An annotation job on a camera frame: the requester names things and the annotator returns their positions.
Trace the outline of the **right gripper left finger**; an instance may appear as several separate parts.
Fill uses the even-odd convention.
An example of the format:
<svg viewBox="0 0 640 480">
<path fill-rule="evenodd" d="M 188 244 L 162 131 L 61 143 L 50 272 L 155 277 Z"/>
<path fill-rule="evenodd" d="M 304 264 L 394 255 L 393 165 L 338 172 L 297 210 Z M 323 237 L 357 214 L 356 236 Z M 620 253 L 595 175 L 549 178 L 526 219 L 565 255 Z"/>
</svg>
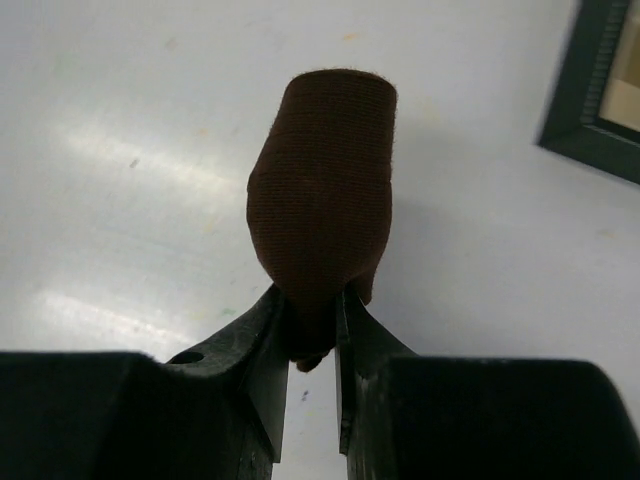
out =
<svg viewBox="0 0 640 480">
<path fill-rule="evenodd" d="M 288 304 L 274 285 L 245 313 L 211 337 L 175 355 L 170 369 L 211 389 L 203 433 L 216 479 L 270 479 L 281 460 L 289 364 L 281 331 Z"/>
</svg>

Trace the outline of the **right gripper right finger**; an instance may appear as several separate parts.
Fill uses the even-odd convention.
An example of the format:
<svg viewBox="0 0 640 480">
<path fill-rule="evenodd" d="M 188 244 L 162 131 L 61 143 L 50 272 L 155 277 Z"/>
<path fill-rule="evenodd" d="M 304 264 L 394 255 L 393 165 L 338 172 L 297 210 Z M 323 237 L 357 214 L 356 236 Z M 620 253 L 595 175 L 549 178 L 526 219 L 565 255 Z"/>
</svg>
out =
<svg viewBox="0 0 640 480">
<path fill-rule="evenodd" d="M 397 479 L 390 361 L 415 353 L 367 310 L 357 292 L 335 303 L 339 451 L 350 479 Z"/>
</svg>

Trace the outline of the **brown striped sock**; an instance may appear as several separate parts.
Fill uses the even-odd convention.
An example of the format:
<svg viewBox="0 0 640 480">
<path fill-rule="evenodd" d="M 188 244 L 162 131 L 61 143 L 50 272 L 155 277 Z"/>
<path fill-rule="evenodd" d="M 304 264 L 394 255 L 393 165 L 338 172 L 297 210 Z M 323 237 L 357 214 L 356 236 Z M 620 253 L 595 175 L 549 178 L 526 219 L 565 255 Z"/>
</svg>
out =
<svg viewBox="0 0 640 480">
<path fill-rule="evenodd" d="M 397 93 L 384 78 L 325 69 L 293 78 L 249 176 L 257 258 L 289 301 L 285 348 L 301 372 L 336 344 L 336 297 L 363 303 L 392 222 Z"/>
</svg>

